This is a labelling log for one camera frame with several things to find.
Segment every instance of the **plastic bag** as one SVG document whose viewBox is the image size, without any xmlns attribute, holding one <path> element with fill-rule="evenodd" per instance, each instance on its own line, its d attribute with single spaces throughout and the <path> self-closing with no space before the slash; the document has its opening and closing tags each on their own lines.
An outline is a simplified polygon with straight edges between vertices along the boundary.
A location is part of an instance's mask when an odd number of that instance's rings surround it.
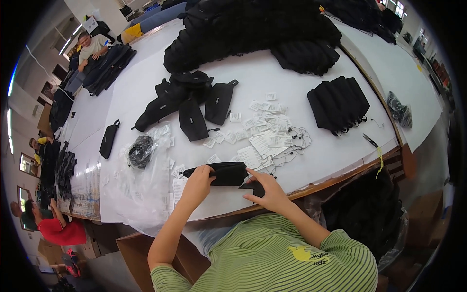
<svg viewBox="0 0 467 292">
<path fill-rule="evenodd" d="M 378 273 L 388 267 L 404 249 L 407 231 L 409 230 L 409 219 L 407 218 L 407 211 L 404 207 L 402 207 L 402 211 L 404 214 L 401 216 L 402 222 L 399 229 L 397 242 L 391 250 L 388 250 L 388 252 L 381 257 L 378 263 Z"/>
<path fill-rule="evenodd" d="M 152 141 L 139 152 L 139 157 L 145 161 L 144 167 L 129 161 L 135 143 L 125 145 L 111 178 L 115 181 L 104 187 L 105 195 L 112 198 L 113 207 L 123 223 L 153 237 L 169 217 L 170 134 L 169 124 L 161 123 L 140 136 L 144 138 L 138 137 L 135 142 Z"/>
<path fill-rule="evenodd" d="M 324 218 L 323 210 L 321 209 L 321 203 L 323 203 L 319 198 L 311 196 L 305 197 L 305 209 L 316 223 L 326 228 L 326 219 Z"/>
<path fill-rule="evenodd" d="M 389 92 L 387 104 L 393 120 L 398 121 L 402 127 L 412 127 L 410 105 L 403 105 L 392 91 Z"/>
</svg>

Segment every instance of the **scissors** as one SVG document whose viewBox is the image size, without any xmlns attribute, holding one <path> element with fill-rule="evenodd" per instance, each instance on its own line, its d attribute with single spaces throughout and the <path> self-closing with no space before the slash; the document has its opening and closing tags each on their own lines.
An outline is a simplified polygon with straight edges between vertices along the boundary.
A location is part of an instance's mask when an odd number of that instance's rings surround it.
<svg viewBox="0 0 467 292">
<path fill-rule="evenodd" d="M 363 138 L 365 138 L 368 142 L 370 142 L 371 145 L 373 145 L 375 148 L 378 148 L 378 144 L 376 144 L 375 141 L 371 140 L 371 138 L 368 137 L 366 134 L 363 134 Z"/>
</svg>

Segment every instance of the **bundle of pouches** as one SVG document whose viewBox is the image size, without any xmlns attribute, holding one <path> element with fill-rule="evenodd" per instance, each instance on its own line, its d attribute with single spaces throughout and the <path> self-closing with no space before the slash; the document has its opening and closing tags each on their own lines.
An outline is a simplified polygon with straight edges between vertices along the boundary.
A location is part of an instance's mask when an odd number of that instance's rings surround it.
<svg viewBox="0 0 467 292">
<path fill-rule="evenodd" d="M 353 77 L 323 81 L 311 89 L 307 97 L 317 126 L 330 130 L 335 136 L 367 121 L 365 114 L 370 104 Z"/>
<path fill-rule="evenodd" d="M 327 73 L 340 57 L 326 40 L 281 43 L 271 48 L 271 53 L 284 69 L 319 76 Z"/>
</svg>

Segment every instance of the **yellow string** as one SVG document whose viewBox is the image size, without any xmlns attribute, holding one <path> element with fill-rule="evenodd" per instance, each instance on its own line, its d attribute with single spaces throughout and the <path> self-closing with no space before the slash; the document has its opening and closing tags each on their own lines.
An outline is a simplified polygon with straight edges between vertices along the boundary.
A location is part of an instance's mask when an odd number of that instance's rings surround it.
<svg viewBox="0 0 467 292">
<path fill-rule="evenodd" d="M 383 168 L 383 166 L 384 166 L 384 162 L 383 162 L 383 160 L 382 160 L 382 150 L 381 150 L 381 148 L 379 148 L 379 147 L 377 147 L 376 150 L 378 151 L 378 157 L 379 157 L 379 159 L 381 160 L 381 167 L 380 167 L 380 169 L 378 170 L 378 173 L 376 174 L 376 178 L 375 178 L 375 179 L 378 178 L 378 174 L 381 172 L 381 170 L 382 170 L 382 168 Z"/>
</svg>

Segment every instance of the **striped polo shirt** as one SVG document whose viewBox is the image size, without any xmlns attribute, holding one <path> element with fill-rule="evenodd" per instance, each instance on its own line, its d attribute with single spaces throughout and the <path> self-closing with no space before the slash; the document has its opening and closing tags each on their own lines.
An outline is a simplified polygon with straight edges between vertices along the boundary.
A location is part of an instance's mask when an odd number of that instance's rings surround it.
<svg viewBox="0 0 467 292">
<path fill-rule="evenodd" d="M 339 229 L 307 244 L 288 219 L 263 214 L 239 223 L 208 254 L 211 266 L 191 285 L 168 266 L 151 271 L 157 292 L 375 291 L 370 250 Z"/>
</svg>

